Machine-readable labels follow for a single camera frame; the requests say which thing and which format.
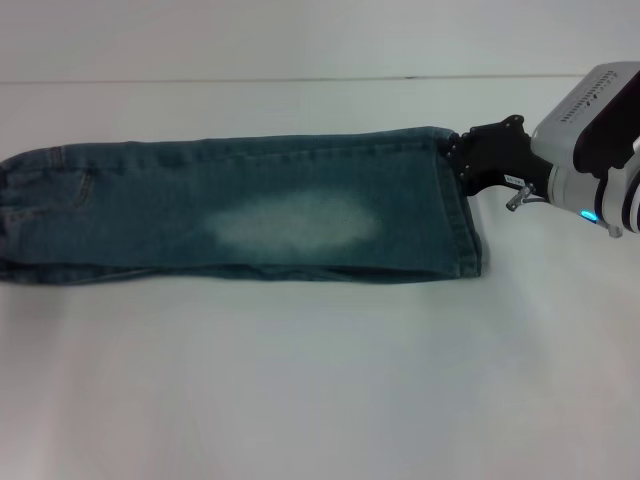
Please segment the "blue denim jeans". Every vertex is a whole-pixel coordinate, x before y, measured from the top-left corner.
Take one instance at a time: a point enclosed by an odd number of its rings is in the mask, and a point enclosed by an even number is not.
[[[0,164],[0,279],[475,277],[452,132],[86,144]]]

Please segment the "white wall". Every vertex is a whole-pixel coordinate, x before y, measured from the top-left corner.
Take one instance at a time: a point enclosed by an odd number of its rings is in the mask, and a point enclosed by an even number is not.
[[[5,0],[0,157],[531,130],[576,74],[638,58],[636,2],[441,3]],[[533,77],[209,81],[496,74]],[[509,194],[473,201],[474,281],[0,286],[0,478],[638,478],[640,240]]]

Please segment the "blue indicator light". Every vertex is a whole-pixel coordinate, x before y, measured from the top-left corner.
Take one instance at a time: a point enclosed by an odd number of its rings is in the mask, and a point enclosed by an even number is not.
[[[598,221],[598,216],[595,213],[590,212],[589,210],[583,210],[582,212],[580,212],[580,215],[582,215],[592,223],[596,223]]]

